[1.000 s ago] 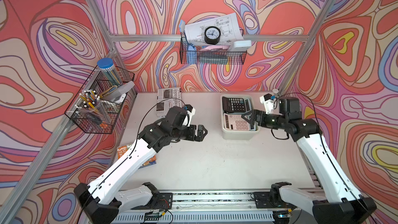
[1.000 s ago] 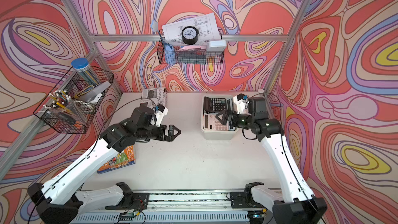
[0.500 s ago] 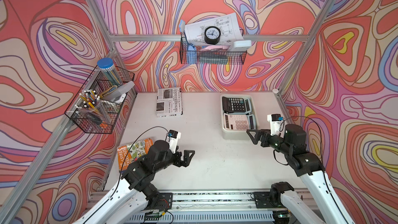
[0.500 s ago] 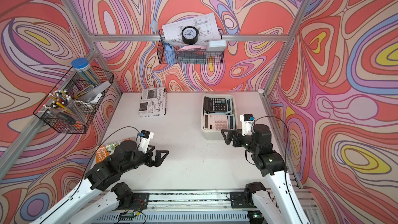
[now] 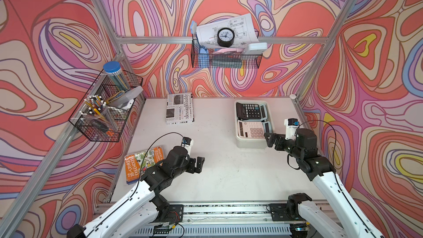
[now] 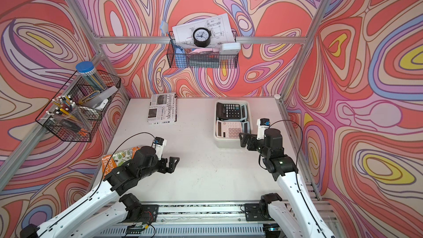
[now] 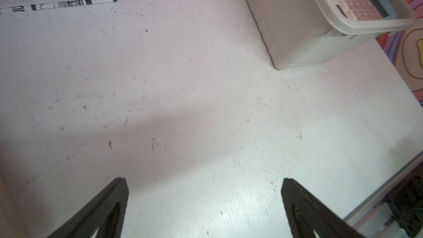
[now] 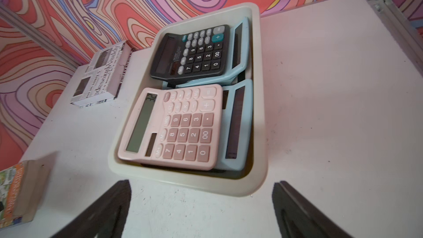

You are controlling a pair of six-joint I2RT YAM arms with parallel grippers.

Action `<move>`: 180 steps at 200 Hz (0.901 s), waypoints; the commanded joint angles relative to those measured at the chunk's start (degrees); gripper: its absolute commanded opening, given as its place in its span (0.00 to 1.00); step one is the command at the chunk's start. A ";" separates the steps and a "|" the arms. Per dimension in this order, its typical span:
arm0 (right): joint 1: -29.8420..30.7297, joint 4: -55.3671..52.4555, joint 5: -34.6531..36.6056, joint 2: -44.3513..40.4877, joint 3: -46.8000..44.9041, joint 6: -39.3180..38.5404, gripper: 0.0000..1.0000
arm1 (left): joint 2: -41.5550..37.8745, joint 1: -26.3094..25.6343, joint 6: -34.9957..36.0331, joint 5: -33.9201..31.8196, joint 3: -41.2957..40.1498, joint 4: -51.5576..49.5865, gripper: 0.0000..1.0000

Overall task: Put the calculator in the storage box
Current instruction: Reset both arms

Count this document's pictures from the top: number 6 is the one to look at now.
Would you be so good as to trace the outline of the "teal calculator with display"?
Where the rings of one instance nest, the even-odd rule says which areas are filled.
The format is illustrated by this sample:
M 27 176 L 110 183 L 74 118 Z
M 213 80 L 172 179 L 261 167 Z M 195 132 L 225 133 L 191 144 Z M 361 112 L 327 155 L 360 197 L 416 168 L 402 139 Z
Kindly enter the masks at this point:
M 241 122 L 242 132 L 243 133 L 251 133 L 251 126 L 249 121 Z

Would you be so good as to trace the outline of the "cream plastic storage box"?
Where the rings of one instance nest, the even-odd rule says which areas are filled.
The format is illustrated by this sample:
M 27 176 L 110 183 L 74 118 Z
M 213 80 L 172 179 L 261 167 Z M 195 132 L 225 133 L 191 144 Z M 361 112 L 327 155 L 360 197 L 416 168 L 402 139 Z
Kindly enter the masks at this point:
M 218 148 L 241 148 L 240 133 L 251 133 L 250 105 L 246 100 L 218 100 L 214 109 L 214 141 Z

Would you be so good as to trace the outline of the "light blue calculator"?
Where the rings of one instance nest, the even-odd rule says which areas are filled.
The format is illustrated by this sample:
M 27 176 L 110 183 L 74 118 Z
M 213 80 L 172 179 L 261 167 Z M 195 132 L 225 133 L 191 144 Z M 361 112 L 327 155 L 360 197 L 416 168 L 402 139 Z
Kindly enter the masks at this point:
M 247 121 L 248 116 L 249 116 L 248 105 L 247 104 L 241 104 L 240 109 L 241 109 L 241 119 L 240 119 L 240 121 L 241 122 Z

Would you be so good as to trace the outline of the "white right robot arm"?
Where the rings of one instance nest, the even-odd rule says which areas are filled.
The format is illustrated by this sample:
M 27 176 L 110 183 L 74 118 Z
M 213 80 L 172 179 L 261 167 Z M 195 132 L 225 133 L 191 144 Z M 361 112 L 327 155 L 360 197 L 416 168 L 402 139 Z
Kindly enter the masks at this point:
M 325 223 L 307 193 L 297 165 L 285 154 L 281 132 L 261 126 L 258 134 L 240 133 L 239 137 L 241 147 L 259 152 L 265 169 L 273 176 L 293 209 L 292 213 L 289 212 L 276 193 L 261 197 L 262 214 L 279 225 L 282 237 L 334 238 L 334 232 Z

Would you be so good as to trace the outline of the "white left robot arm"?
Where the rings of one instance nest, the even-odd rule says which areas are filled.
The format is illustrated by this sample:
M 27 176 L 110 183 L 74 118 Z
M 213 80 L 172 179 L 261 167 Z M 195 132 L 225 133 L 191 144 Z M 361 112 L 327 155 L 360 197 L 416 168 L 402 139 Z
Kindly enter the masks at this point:
M 40 225 L 29 224 L 20 231 L 21 238 L 93 237 L 108 225 L 139 220 L 143 208 L 129 193 L 142 179 L 159 172 L 173 173 L 180 158 L 163 158 L 156 149 L 143 146 L 134 157 L 113 168 L 94 190 L 58 216 Z

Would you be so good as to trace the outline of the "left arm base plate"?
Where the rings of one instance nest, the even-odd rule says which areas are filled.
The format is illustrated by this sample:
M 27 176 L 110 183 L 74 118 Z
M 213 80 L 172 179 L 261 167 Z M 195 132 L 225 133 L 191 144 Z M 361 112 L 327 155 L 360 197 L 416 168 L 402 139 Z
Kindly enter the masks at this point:
M 127 223 L 154 223 L 158 217 L 158 205 L 139 205 L 128 211 L 124 222 Z

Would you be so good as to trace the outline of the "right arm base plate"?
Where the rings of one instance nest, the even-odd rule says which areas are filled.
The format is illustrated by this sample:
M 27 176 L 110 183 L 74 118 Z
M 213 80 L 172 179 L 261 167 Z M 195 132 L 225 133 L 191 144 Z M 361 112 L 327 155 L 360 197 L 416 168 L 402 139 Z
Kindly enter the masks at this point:
M 273 219 L 265 214 L 259 203 L 245 203 L 241 206 L 241 210 L 245 214 L 246 221 L 273 221 Z

